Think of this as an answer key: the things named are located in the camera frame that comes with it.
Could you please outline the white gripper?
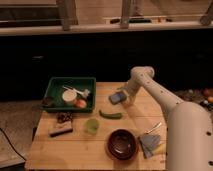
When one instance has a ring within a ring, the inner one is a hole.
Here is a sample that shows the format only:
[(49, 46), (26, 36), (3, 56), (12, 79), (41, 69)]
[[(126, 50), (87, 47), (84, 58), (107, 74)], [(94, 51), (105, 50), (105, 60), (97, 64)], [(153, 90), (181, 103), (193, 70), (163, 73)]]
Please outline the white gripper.
[(123, 86), (122, 87), (122, 92), (127, 97), (126, 103), (128, 105), (133, 105), (134, 102), (135, 102), (135, 99), (136, 99), (137, 90), (132, 88), (132, 87)]

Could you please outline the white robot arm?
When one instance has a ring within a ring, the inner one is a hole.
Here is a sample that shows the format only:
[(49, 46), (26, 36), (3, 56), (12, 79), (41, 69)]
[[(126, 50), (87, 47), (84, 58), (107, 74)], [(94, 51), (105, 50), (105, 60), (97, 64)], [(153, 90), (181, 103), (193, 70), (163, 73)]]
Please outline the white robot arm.
[(213, 171), (211, 115), (195, 102), (184, 101), (153, 80), (150, 66), (136, 66), (122, 89), (131, 100), (143, 87), (160, 105), (167, 122), (167, 171)]

